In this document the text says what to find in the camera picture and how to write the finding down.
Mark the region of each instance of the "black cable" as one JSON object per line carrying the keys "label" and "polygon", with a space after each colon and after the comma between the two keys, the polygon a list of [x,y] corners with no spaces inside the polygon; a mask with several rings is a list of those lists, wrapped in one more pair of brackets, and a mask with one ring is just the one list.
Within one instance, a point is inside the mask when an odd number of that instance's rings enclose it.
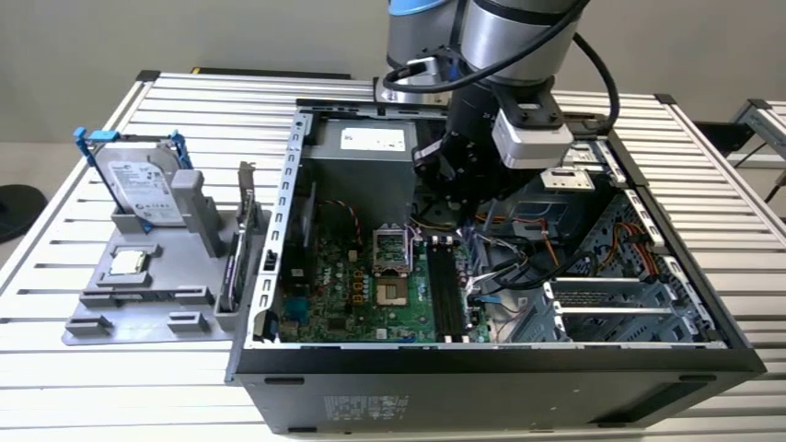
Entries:
{"label": "black cable", "polygon": [[775,185],[775,187],[773,188],[773,190],[770,191],[770,193],[766,195],[766,198],[763,199],[763,201],[770,204],[770,201],[773,201],[773,198],[775,198],[775,195],[778,194],[778,191],[781,190],[781,186]]}
{"label": "black cable", "polygon": [[745,163],[747,161],[747,159],[750,157],[753,157],[755,155],[755,153],[763,149],[765,146],[766,146],[766,141],[763,143],[761,143],[755,149],[753,149],[750,152],[747,152],[747,155],[739,161],[737,161],[737,164],[734,164],[734,168],[735,169],[739,168],[742,163]]}
{"label": "black cable", "polygon": [[598,128],[598,134],[606,135],[611,132],[614,128],[614,123],[617,123],[617,119],[619,118],[619,110],[622,107],[622,103],[619,100],[619,89],[617,88],[617,82],[614,81],[614,76],[611,75],[611,71],[603,63],[603,59],[598,52],[594,51],[593,46],[577,32],[574,35],[574,43],[577,44],[578,48],[585,52],[587,58],[593,62],[595,69],[598,70],[598,74],[601,74],[601,78],[603,79],[603,84],[606,85],[606,91],[609,92],[609,118],[601,122],[601,127]]}
{"label": "black cable", "polygon": [[438,94],[441,92],[449,92],[451,90],[457,90],[461,87],[465,87],[477,81],[483,80],[487,76],[493,76],[497,74],[502,69],[509,67],[511,64],[515,64],[525,57],[533,54],[546,43],[549,43],[554,37],[563,32],[565,28],[577,20],[578,16],[581,15],[585,7],[590,4],[590,0],[577,0],[574,5],[570,7],[567,12],[565,13],[561,20],[554,24],[554,26],[549,27],[533,41],[527,44],[527,46],[517,52],[513,56],[506,58],[505,60],[494,63],[491,66],[481,69],[479,71],[467,74],[466,76],[461,77],[455,81],[449,81],[447,83],[441,83],[438,85],[430,86],[413,86],[413,85],[401,85],[395,83],[398,80],[407,78],[417,73],[413,71],[413,68],[417,65],[406,65],[396,69],[394,69],[382,79],[382,85],[390,90],[398,90],[401,92],[410,92],[415,94]]}
{"label": "black cable", "polygon": [[486,296],[486,295],[494,295],[494,294],[499,293],[505,289],[509,289],[509,290],[531,290],[534,288],[538,288],[541,285],[543,285],[543,283],[546,281],[549,281],[550,279],[555,278],[557,276],[559,276],[561,274],[563,274],[565,272],[567,272],[570,270],[570,268],[577,264],[577,262],[579,262],[583,259],[589,259],[590,260],[590,271],[589,271],[589,275],[587,276],[590,276],[590,277],[597,276],[598,275],[598,257],[590,251],[583,250],[583,251],[577,252],[574,254],[574,256],[571,256],[567,259],[567,261],[565,261],[561,265],[558,265],[557,267],[554,267],[539,278],[533,279],[530,281],[526,281],[523,283],[510,283],[510,282],[506,283],[506,282],[501,281],[498,283],[498,284],[501,284],[501,286],[497,289],[494,289],[491,292],[483,293],[483,294],[478,294],[478,295],[473,295],[471,297],[481,297],[481,296]]}

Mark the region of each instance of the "white wall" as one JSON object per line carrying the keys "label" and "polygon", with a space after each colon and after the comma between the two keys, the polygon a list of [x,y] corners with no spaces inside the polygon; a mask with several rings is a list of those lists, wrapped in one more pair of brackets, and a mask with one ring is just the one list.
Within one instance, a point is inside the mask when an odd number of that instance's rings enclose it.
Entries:
{"label": "white wall", "polygon": [[[384,68],[384,0],[0,0],[0,140],[64,141],[100,125],[140,69],[351,73]],[[581,30],[630,92],[694,118],[786,99],[786,0],[594,0]],[[559,88],[599,90],[571,52]]]}

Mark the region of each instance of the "wires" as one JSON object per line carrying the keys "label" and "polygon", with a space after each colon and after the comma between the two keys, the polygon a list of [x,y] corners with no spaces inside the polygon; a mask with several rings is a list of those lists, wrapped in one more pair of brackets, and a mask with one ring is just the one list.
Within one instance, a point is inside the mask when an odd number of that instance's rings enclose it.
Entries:
{"label": "wires", "polygon": [[465,87],[483,80],[487,76],[493,76],[502,69],[509,67],[511,64],[515,64],[517,62],[523,60],[525,57],[527,57],[530,54],[538,51],[538,49],[541,49],[543,45],[549,43],[554,39],[554,37],[557,37],[561,34],[561,32],[563,32],[567,26],[577,20],[578,16],[581,15],[581,12],[589,4],[590,0],[577,0],[574,5],[565,13],[561,20],[554,24],[554,26],[549,27],[549,29],[546,29],[543,32],[538,34],[538,36],[529,42],[527,46],[525,46],[525,48],[519,52],[517,52],[514,55],[511,55],[502,61],[494,63],[491,66],[487,66],[479,71],[475,71],[471,74],[463,76],[458,80],[431,86],[413,86],[401,85],[395,83],[398,80],[415,76],[421,73],[419,69],[423,69],[423,66],[415,64],[406,65],[399,67],[398,69],[394,69],[382,79],[382,85],[387,89],[398,90],[401,92],[410,92],[415,94],[438,94],[441,92],[457,90],[461,87]]}
{"label": "wires", "polygon": [[434,230],[441,230],[445,232],[450,232],[454,230],[454,227],[446,226],[443,224],[430,223],[417,215],[410,215],[409,220],[423,228],[433,228]]}
{"label": "wires", "polygon": [[594,51],[593,46],[577,32],[574,35],[574,43],[577,44],[578,48],[585,52],[587,58],[593,62],[595,69],[598,70],[598,74],[601,74],[601,78],[603,79],[603,84],[606,85],[606,91],[609,92],[609,104],[610,104],[610,112],[609,112],[609,119],[601,122],[601,126],[598,128],[598,135],[607,135],[611,129],[614,128],[614,123],[617,123],[617,119],[619,118],[619,111],[622,107],[621,99],[619,99],[619,89],[617,88],[617,83],[614,82],[614,76],[611,75],[611,71],[598,55],[598,52]]}
{"label": "wires", "polygon": [[495,334],[495,338],[494,338],[494,339],[497,340],[497,342],[499,342],[499,341],[501,341],[501,335],[502,335],[502,331],[505,330],[505,328],[506,328],[506,327],[507,327],[507,326],[509,326],[511,323],[517,322],[517,320],[518,320],[518,319],[519,319],[519,318],[521,318],[521,317],[525,315],[525,312],[527,311],[527,309],[526,309],[526,308],[523,308],[521,311],[514,311],[514,310],[511,310],[511,309],[509,309],[509,308],[505,308],[505,309],[506,309],[507,311],[510,311],[510,312],[515,312],[515,315],[511,317],[511,319],[509,319],[509,320],[507,320],[507,321],[506,321],[506,322],[502,324],[502,327],[499,327],[499,329],[498,329],[498,330],[495,330],[495,333],[494,333],[494,334]]}
{"label": "wires", "polygon": [[360,235],[360,220],[358,219],[358,215],[355,214],[355,210],[348,206],[347,203],[344,203],[340,200],[326,200],[322,203],[340,205],[342,207],[344,207],[347,209],[348,214],[352,216],[352,221],[355,223],[355,236],[358,237],[358,245],[362,246],[363,240],[362,240],[362,235]]}
{"label": "wires", "polygon": [[750,152],[747,152],[747,155],[745,155],[743,158],[739,161],[737,161],[737,163],[734,164],[734,168],[738,169],[739,166],[742,166],[742,163],[745,163],[747,161],[747,159],[750,157],[753,157],[757,154],[757,152],[759,152],[763,149],[765,146],[766,146],[766,141],[763,143],[761,143],[755,149],[753,149]]}
{"label": "wires", "polygon": [[[475,219],[485,222],[487,215],[477,215]],[[495,216],[494,223],[503,222],[507,218],[505,216]],[[554,252],[554,247],[551,246],[551,240],[549,239],[549,221],[545,218],[537,219],[527,219],[527,218],[513,218],[514,221],[519,223],[529,223],[529,224],[539,224],[541,225],[541,233],[543,235],[543,240],[546,241],[546,248],[549,250],[549,255],[551,256],[551,260],[554,261],[554,265],[561,265],[559,260],[557,259],[557,253]]]}
{"label": "wires", "polygon": [[595,277],[598,275],[598,257],[594,256],[594,253],[586,251],[586,250],[581,250],[578,251],[574,256],[571,256],[567,261],[565,261],[561,265],[558,265],[555,268],[553,268],[551,270],[549,270],[539,278],[533,279],[530,281],[525,281],[522,283],[511,283],[507,281],[498,281],[498,284],[501,285],[495,290],[493,290],[490,293],[485,293],[485,295],[494,295],[495,293],[499,293],[502,290],[509,289],[509,290],[533,290],[534,288],[538,288],[541,285],[543,285],[543,283],[546,281],[549,281],[550,279],[555,278],[557,276],[559,276],[561,274],[563,274],[565,272],[567,272],[570,270],[570,268],[581,261],[581,260],[590,260],[590,272],[589,272],[589,276],[590,277]]}
{"label": "wires", "polygon": [[[603,270],[614,260],[617,256],[617,252],[621,248],[621,236],[619,231],[625,229],[627,232],[627,237],[631,238],[634,235],[646,235],[646,232],[641,226],[633,223],[619,222],[614,224],[614,231],[611,234],[611,245],[609,246],[609,255],[606,259],[601,262],[599,270]],[[631,246],[641,257],[641,262],[643,263],[645,271],[649,274],[659,274],[658,266],[655,264],[655,259],[653,255],[645,249],[643,244],[631,241]]]}

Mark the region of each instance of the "gray parts tray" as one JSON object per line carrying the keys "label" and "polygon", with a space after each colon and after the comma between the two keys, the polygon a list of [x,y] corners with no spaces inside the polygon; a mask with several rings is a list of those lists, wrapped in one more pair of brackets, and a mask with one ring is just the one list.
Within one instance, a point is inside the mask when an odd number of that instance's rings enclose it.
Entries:
{"label": "gray parts tray", "polygon": [[[238,232],[236,214],[219,215],[219,237],[230,250]],[[260,224],[266,227],[267,217],[263,218]],[[246,273],[244,287],[254,287],[264,228],[254,235],[251,244],[252,270]],[[118,253],[124,251],[144,253],[142,272],[128,269],[134,260],[118,264]],[[63,342],[84,345],[231,339],[238,312],[223,312],[218,302],[228,256],[226,252],[211,258],[199,234],[187,228],[162,227],[147,234],[124,235],[116,230],[67,322]]]}

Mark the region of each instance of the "label sticker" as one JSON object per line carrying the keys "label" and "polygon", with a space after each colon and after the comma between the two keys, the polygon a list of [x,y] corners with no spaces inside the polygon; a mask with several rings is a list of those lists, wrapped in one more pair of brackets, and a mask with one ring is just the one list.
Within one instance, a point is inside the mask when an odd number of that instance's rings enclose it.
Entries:
{"label": "label sticker", "polygon": [[405,152],[405,130],[347,127],[342,131],[342,149]]}
{"label": "label sticker", "polygon": [[136,216],[154,225],[183,222],[172,191],[156,165],[111,161],[110,172]]}
{"label": "label sticker", "polygon": [[332,421],[394,421],[405,419],[409,395],[326,396],[324,407]]}

